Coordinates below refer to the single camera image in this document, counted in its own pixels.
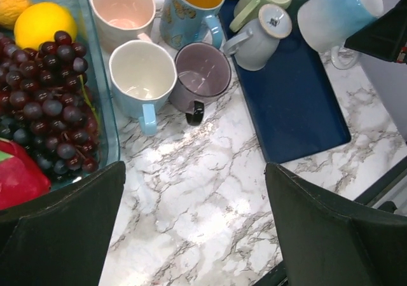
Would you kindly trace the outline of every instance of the clear blue container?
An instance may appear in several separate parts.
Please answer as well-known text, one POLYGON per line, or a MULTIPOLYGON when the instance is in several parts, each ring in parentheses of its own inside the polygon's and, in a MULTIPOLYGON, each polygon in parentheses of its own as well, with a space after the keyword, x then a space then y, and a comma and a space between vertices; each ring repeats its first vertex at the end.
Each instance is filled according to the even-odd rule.
MULTIPOLYGON (((88 53, 85 58, 89 63, 89 69, 86 72, 88 74, 86 85, 93 93, 93 104, 96 106, 100 119, 99 166, 100 168, 105 167, 119 160, 120 146, 109 85, 90 4, 88 0, 32 0, 33 3, 44 1, 69 8, 78 25, 77 41, 87 46, 88 53)), ((57 189, 70 183, 72 181, 58 183, 53 188, 57 189)))

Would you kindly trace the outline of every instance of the marble countertop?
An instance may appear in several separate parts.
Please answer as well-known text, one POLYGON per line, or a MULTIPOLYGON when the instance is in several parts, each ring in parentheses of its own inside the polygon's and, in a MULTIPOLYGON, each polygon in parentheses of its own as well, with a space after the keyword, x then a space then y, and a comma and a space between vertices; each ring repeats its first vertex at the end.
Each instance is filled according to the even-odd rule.
MULTIPOLYGON (((156 3, 159 17, 163 0, 156 3)), ((168 49, 157 22, 152 38, 168 49)), ((407 147, 362 68, 322 60, 352 142, 284 166, 354 199, 407 147)), ((235 73, 198 128, 170 104, 153 138, 117 109, 116 118, 127 181, 100 286, 248 286, 282 260, 265 161, 235 73)))

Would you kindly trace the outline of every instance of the tray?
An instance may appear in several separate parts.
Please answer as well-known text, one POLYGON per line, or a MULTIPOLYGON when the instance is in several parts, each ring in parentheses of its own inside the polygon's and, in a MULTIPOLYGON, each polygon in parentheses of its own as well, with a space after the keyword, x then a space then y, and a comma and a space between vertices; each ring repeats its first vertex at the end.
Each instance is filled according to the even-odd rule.
MULTIPOLYGON (((219 18, 226 39, 238 0, 225 0, 219 18)), ((319 54, 298 28, 257 72, 237 75, 267 162, 284 163, 350 142, 350 133, 319 54)))

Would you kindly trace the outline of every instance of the yellow fruit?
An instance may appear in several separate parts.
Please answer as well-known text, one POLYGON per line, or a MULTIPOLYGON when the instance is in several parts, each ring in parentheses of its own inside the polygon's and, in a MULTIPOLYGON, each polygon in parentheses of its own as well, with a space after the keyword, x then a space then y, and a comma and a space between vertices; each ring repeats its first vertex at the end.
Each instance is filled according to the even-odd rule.
POLYGON ((69 10, 53 2, 41 2, 27 8, 14 26, 16 44, 21 48, 38 50, 41 43, 54 41, 57 31, 66 31, 72 40, 78 33, 75 19, 69 10))
POLYGON ((18 16, 30 5, 30 0, 0 0, 0 25, 12 30, 18 16))

